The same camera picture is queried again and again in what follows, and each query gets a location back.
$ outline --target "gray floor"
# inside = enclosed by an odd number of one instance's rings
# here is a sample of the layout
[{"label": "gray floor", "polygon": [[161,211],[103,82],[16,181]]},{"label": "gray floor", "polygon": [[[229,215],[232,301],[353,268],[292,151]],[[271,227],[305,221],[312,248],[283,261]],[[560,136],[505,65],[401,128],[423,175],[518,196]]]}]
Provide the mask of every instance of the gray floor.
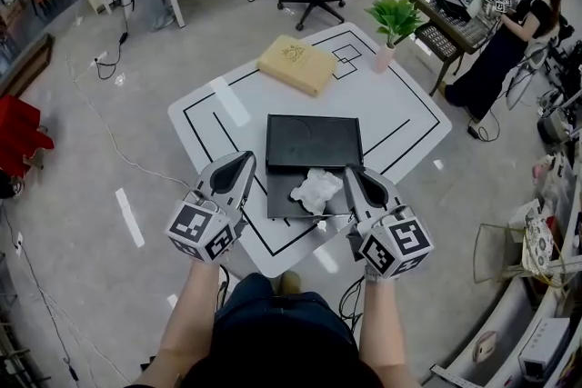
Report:
[{"label": "gray floor", "polygon": [[[96,16],[87,5],[72,7],[51,25],[56,34],[52,63],[24,95],[42,110],[55,150],[45,156],[42,174],[27,180],[24,195],[8,202],[7,208],[15,232],[25,238],[41,286],[54,300],[49,302],[82,387],[124,384],[102,355],[133,380],[139,364],[155,353],[171,313],[166,298],[179,293],[188,269],[186,256],[161,233],[186,189],[126,164],[73,79],[78,79],[79,88],[130,160],[192,183],[196,173],[167,117],[167,107],[259,56],[278,35],[310,35],[336,24],[326,12],[316,10],[298,34],[294,26],[303,7],[278,11],[276,0],[179,2],[185,28],[171,25],[155,34],[130,29],[115,74],[125,74],[122,85],[115,85],[115,77],[100,81],[95,69],[84,73],[104,50],[115,58],[123,31],[121,11]],[[347,0],[342,13],[379,41],[372,18],[364,12],[371,2]],[[83,17],[80,25],[75,25],[75,15]],[[440,66],[433,58],[411,41],[396,53],[397,61],[426,90]],[[462,70],[471,62],[466,59]],[[464,111],[435,97],[453,130],[398,186],[436,242],[427,264],[397,282],[410,362],[418,377],[455,350],[496,295],[495,284],[473,284],[477,227],[480,222],[505,222],[514,206],[530,199],[530,167],[544,153],[533,106],[536,92],[543,89],[543,80],[537,78],[523,104],[511,113],[503,99],[494,105],[501,135],[491,144],[471,139]],[[490,134],[497,133],[493,121],[485,121],[485,126]],[[139,249],[115,198],[121,187],[145,238]],[[14,311],[20,338],[32,349],[43,373],[53,377],[51,386],[75,386],[30,270],[11,252],[5,229],[1,245],[8,251],[20,296]],[[320,292],[336,308],[362,270],[347,255],[344,238],[337,237],[324,249],[343,256],[338,273],[327,272],[315,255],[295,270],[304,289]],[[255,270],[240,247],[229,267],[240,276]]]}]

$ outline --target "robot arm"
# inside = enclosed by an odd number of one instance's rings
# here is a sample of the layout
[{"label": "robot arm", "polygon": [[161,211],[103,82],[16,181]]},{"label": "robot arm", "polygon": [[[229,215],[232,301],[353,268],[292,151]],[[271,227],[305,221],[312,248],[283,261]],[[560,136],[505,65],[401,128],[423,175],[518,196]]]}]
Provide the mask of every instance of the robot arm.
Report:
[{"label": "robot arm", "polygon": [[240,237],[242,208],[255,176],[250,152],[225,155],[207,165],[174,212],[166,234],[176,248],[203,262],[214,262]]},{"label": "robot arm", "polygon": [[363,166],[344,171],[347,205],[355,217],[347,238],[354,259],[383,278],[417,267],[435,246],[394,184]]}]

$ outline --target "forearm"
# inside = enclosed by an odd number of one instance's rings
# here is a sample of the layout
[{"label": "forearm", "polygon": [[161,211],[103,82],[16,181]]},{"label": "forearm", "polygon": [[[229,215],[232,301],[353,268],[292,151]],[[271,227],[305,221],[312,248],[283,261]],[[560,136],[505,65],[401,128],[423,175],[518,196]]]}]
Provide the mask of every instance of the forearm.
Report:
[{"label": "forearm", "polygon": [[393,281],[366,282],[360,359],[371,367],[406,363]]},{"label": "forearm", "polygon": [[135,384],[174,388],[195,363],[208,356],[217,293],[218,265],[192,262],[156,358]]},{"label": "forearm", "polygon": [[521,25],[518,25],[516,22],[510,20],[506,15],[501,15],[501,23],[503,23],[506,28],[511,31],[514,35],[522,38],[523,35],[523,28]]},{"label": "forearm", "polygon": [[524,42],[527,42],[532,38],[534,32],[539,26],[539,21],[537,21],[535,17],[531,17],[531,15],[526,18],[523,26],[511,20],[507,15],[501,15],[501,23]]},{"label": "forearm", "polygon": [[190,275],[170,316],[160,350],[199,359],[210,351],[218,294],[216,264],[192,262]]},{"label": "forearm", "polygon": [[393,281],[366,282],[360,359],[376,372],[385,388],[420,386],[406,365]]}]

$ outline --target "woman in black dress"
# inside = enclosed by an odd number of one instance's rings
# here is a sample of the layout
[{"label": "woman in black dress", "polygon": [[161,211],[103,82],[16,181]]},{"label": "woman in black dress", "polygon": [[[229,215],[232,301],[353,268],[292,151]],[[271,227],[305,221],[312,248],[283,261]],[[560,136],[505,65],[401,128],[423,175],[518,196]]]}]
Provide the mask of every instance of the woman in black dress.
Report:
[{"label": "woman in black dress", "polygon": [[441,83],[439,92],[481,121],[499,97],[507,73],[524,58],[527,42],[556,26],[561,1],[522,0],[514,14],[501,15],[502,26],[471,69],[452,85]]}]

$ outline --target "green plant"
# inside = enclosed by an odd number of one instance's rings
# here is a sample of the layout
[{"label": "green plant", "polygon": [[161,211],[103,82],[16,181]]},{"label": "green plant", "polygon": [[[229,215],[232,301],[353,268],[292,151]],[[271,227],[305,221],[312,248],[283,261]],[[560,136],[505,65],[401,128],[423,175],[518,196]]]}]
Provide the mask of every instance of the green plant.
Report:
[{"label": "green plant", "polygon": [[390,48],[414,33],[421,23],[418,9],[408,0],[375,0],[366,11],[381,24],[376,32],[387,36],[386,45]]}]

